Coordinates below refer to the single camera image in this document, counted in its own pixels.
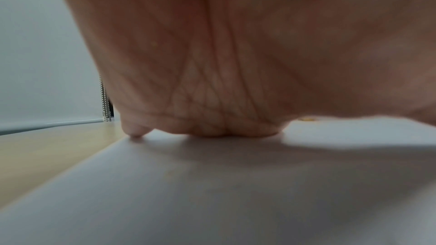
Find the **skin crease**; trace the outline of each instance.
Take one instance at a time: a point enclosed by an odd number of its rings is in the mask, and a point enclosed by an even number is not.
[[[66,0],[124,131],[436,123],[436,0]]]

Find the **white surface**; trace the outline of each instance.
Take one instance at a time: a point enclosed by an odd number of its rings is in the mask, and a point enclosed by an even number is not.
[[[0,131],[101,118],[99,76],[63,0],[0,0]]]
[[[265,139],[154,131],[0,213],[2,245],[434,245],[436,128],[293,122]]]

